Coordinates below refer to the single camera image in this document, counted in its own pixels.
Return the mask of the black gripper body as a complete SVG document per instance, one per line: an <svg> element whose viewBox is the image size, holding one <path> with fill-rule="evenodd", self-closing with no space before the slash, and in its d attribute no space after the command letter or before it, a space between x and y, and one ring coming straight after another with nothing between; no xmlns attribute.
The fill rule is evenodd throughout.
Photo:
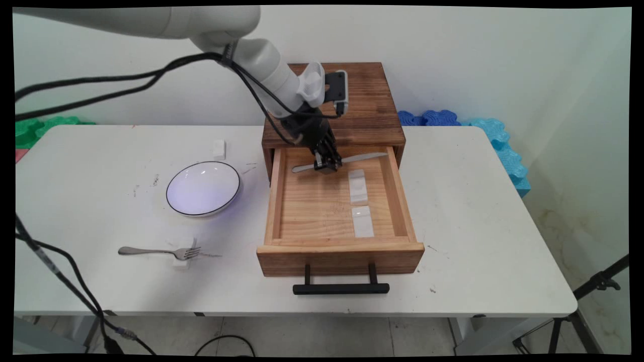
<svg viewBox="0 0 644 362"><path fill-rule="evenodd" d="M336 140L329 120L319 108L301 108L301 115L288 115L280 119L281 126L294 138L294 144L307 147L313 153L335 153Z"/></svg>

